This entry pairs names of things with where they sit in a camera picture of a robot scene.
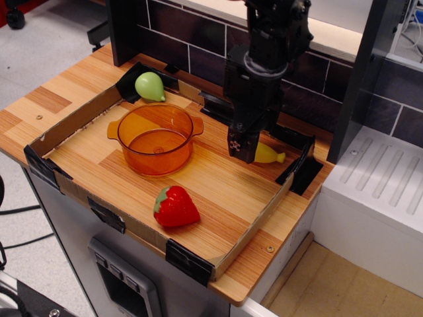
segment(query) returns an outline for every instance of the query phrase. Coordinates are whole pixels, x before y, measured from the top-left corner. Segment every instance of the cable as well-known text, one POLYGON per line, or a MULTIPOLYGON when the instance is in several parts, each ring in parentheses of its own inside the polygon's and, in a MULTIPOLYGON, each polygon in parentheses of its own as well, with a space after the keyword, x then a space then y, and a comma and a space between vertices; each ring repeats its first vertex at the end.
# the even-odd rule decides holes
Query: cable
POLYGON ((1 254, 0 271, 3 271, 7 263, 7 258, 6 258, 5 249, 3 245, 1 244, 1 242, 0 242, 0 254, 1 254))
POLYGON ((6 287, 3 287, 3 286, 0 286, 0 293, 3 293, 4 295, 10 297, 11 299, 13 299, 13 301, 15 301, 18 304, 18 310, 22 314, 22 317, 30 316, 30 314, 26 310, 24 302, 22 301, 22 299, 20 299, 18 295, 14 294, 14 292, 12 292, 10 289, 7 289, 6 287))
MULTIPOLYGON (((410 42, 414 43, 414 41, 413 41, 411 38, 409 38, 407 35, 405 35, 405 34, 401 34, 401 36, 402 36, 403 38, 405 38, 406 40, 408 40, 408 41, 410 41, 410 42)), ((420 55, 420 57, 423 57, 423 52, 422 52, 422 50, 421 50, 418 46, 415 46, 415 47, 416 47, 416 50, 417 50, 418 55, 420 55)))
POLYGON ((50 234, 47 234, 45 236, 41 236, 40 238, 37 238, 37 239, 34 239, 34 240, 30 240, 30 241, 23 242, 23 243, 20 243, 20 244, 15 244, 13 246, 5 246, 3 249, 7 250, 7 249, 18 248, 19 246, 26 246, 27 244, 31 244, 31 243, 34 243, 34 242, 37 242, 37 241, 40 241, 40 240, 43 240, 43 239, 47 239, 47 238, 49 238, 53 235, 54 235, 54 233, 50 233, 50 234))
POLYGON ((0 175, 0 206, 3 203, 3 198, 5 197, 5 183, 3 183, 3 179, 0 175))
POLYGON ((22 207, 17 209, 4 210, 4 211, 0 211, 0 216, 12 215, 14 213, 22 213, 24 211, 30 211, 30 210, 40 209, 40 208, 41 208, 40 205, 33 205, 33 206, 22 207))
POLYGON ((411 40, 410 38, 407 38, 407 40, 410 40, 412 42, 411 46, 404 46, 404 48, 414 48, 418 45, 420 39, 422 38, 422 26, 420 25, 420 23, 417 21, 417 27, 418 27, 418 39, 417 40, 411 40))

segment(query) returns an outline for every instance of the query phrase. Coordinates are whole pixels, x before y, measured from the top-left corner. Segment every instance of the toy strawberry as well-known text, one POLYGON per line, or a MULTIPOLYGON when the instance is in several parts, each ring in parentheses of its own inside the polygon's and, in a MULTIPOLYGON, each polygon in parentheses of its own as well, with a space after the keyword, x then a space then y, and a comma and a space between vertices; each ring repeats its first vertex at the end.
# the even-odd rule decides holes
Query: toy strawberry
POLYGON ((199 221, 200 214, 184 188, 169 186, 157 196, 154 218, 164 227, 177 227, 199 221))

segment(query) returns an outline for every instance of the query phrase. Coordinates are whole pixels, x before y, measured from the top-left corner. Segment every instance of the toy pear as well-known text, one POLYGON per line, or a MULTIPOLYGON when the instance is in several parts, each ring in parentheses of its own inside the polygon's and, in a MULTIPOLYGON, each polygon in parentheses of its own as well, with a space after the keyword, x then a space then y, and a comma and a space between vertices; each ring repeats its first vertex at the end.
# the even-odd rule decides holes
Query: toy pear
POLYGON ((135 89, 145 99, 165 101, 163 82, 158 74, 148 71, 141 74, 135 81, 135 89))

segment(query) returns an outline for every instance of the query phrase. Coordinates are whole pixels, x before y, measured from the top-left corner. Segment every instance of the floor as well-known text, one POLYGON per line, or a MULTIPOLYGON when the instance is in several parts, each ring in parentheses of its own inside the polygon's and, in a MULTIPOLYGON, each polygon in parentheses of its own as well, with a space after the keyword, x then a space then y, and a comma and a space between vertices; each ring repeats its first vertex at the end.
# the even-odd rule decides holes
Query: floor
POLYGON ((422 9, 423 7, 420 5, 411 8, 412 14, 409 22, 403 24, 401 35, 398 37, 397 44, 393 50, 394 55, 420 64, 423 62, 423 29, 422 25, 414 19, 416 12, 419 11, 420 14, 422 9))
MULTIPOLYGON (((22 30, 0 28, 0 110, 92 53, 87 31, 106 20, 88 0, 49 0, 25 14, 22 30)), ((20 166, 0 153, 0 211, 38 204, 20 166)), ((41 210, 0 215, 4 246, 52 232, 41 210)), ((5 272, 77 316, 94 316, 56 238, 6 250, 5 272)))
POLYGON ((423 299, 312 242, 269 309, 280 317, 421 316, 423 299))

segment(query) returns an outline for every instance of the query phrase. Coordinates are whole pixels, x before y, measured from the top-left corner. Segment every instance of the black panel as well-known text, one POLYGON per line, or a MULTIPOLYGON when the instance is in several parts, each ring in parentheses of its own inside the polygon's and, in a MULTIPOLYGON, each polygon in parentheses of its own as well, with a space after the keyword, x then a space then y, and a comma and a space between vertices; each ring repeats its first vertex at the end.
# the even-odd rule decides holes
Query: black panel
POLYGON ((330 162, 338 162, 365 122, 403 7, 404 1, 373 1, 328 154, 330 162))
POLYGON ((138 54, 136 0, 106 0, 113 62, 116 66, 138 54))

